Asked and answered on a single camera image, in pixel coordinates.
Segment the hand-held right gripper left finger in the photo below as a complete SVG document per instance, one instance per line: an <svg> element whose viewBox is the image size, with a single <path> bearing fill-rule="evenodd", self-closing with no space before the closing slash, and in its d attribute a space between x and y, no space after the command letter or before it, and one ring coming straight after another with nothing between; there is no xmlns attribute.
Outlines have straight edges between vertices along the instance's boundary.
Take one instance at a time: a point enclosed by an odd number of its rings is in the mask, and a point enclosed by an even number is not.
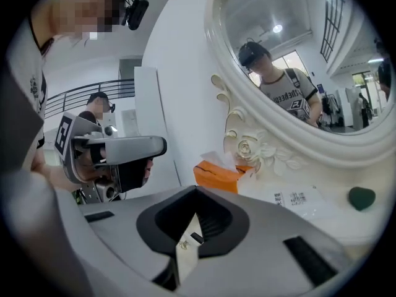
<svg viewBox="0 0 396 297"><path fill-rule="evenodd" d="M182 187L81 209L89 217L111 213L89 225L137 279L168 291L196 291L198 243L187 235L198 229L196 211L189 209L195 190Z"/></svg>

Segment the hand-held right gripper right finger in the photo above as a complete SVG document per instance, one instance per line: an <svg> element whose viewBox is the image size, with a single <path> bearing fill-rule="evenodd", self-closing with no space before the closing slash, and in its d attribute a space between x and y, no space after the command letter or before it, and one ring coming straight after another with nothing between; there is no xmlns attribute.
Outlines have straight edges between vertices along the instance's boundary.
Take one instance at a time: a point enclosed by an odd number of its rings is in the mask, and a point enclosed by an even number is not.
<svg viewBox="0 0 396 297"><path fill-rule="evenodd" d="M181 283L182 296L315 295L315 285L285 245L297 237L327 263L335 278L352 265L337 240L292 211L230 192L213 193L247 213L249 230L227 255L199 259Z"/></svg>

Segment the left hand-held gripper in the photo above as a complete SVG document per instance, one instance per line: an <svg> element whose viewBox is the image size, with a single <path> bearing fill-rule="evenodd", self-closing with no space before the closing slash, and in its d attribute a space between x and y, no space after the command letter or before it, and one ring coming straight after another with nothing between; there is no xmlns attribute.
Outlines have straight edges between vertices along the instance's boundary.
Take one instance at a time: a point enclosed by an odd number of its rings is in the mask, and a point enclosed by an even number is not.
<svg viewBox="0 0 396 297"><path fill-rule="evenodd" d="M54 148L62 161L65 175L74 184L80 184L76 198L81 202L112 202L121 200L120 193L142 187L150 158L167 151L166 139L160 136L119 137L111 126L101 126L87 119L65 112L59 123ZM88 149L98 145L105 149L106 161L96 164L118 165L118 181L100 177L82 181L75 167L76 161Z"/></svg>

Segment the person's left hand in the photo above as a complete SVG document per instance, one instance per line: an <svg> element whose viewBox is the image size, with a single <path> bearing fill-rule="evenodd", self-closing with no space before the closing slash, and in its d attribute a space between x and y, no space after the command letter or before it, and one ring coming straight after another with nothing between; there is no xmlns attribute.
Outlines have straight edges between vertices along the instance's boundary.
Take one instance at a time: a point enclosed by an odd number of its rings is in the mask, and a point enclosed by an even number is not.
<svg viewBox="0 0 396 297"><path fill-rule="evenodd" d="M96 168L91 159L90 151L84 150L81 155L78 156L75 163L78 175L84 181L93 181L99 177L105 177L109 175L107 167Z"/></svg>

